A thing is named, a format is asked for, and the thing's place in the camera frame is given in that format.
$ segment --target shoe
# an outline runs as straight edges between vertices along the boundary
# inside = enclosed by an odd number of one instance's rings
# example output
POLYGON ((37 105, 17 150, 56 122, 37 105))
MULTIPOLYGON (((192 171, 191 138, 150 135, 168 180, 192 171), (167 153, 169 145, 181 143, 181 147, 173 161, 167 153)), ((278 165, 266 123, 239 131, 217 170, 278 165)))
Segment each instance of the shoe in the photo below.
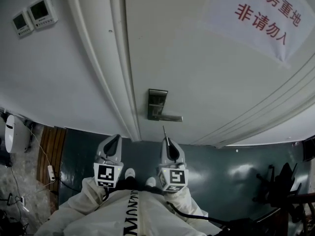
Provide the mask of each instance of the shoe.
POLYGON ((151 186, 151 187, 155 187, 157 184, 157 181, 154 177, 149 177, 146 181, 146 185, 151 186))
POLYGON ((136 177, 136 172, 134 171, 133 168, 129 168, 129 169, 126 170, 126 172, 125 172, 125 179, 127 179, 127 177, 133 177, 133 178, 136 177))

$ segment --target person's arm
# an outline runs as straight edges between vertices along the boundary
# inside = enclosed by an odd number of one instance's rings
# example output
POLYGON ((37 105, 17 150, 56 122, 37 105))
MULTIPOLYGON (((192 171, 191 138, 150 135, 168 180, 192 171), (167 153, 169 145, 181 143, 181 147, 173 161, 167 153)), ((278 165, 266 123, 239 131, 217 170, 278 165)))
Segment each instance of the person's arm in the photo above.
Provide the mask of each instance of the person's arm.
POLYGON ((62 204, 35 236, 63 236, 63 230, 70 223, 95 211, 102 204, 104 195, 104 188, 95 184, 94 177, 83 179, 81 192, 62 204))
MULTIPOLYGON (((172 203, 174 207, 177 208, 180 212, 183 212, 185 214, 208 217, 208 213, 201 210, 195 200, 191 197, 189 189, 187 187, 184 187, 182 190, 174 194, 168 193, 164 196, 164 198, 167 202, 172 203)), ((186 221, 186 223, 190 224, 196 230, 203 232, 206 235, 216 235, 221 231, 219 227, 211 224, 207 220, 185 218, 178 214, 176 215, 186 221)))

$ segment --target white jacket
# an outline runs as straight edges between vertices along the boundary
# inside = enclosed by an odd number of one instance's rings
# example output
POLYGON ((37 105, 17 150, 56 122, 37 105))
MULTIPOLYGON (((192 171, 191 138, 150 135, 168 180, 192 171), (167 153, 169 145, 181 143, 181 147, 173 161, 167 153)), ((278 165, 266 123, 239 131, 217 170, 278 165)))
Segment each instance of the white jacket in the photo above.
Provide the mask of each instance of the white jacket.
POLYGON ((164 197, 146 191, 105 191, 94 178, 82 181, 81 193, 71 197, 43 224, 36 236, 205 236, 221 230, 206 220, 176 215, 172 203, 186 214, 208 216, 191 198, 188 188, 164 197))

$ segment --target paper sign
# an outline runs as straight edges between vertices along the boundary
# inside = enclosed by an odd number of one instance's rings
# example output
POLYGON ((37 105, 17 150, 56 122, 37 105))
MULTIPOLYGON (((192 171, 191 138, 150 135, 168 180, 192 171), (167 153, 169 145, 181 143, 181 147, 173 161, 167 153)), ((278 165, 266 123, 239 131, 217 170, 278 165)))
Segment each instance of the paper sign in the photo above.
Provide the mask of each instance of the paper sign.
POLYGON ((208 0, 203 21, 210 30, 286 62, 315 25, 305 0, 208 0))

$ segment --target thermostat screen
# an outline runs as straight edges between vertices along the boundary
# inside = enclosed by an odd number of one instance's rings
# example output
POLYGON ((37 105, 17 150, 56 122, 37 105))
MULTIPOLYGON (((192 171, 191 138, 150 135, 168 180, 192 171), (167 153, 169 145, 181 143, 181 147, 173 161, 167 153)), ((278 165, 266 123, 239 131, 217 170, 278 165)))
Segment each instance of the thermostat screen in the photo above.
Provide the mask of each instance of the thermostat screen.
POLYGON ((37 4, 35 4, 34 6, 32 6, 31 12, 32 12, 35 20, 48 15, 48 11, 47 11, 47 8, 46 8, 44 1, 41 1, 37 4))
POLYGON ((18 15, 15 19, 13 19, 16 29, 20 29, 26 25, 24 17, 22 14, 18 15))

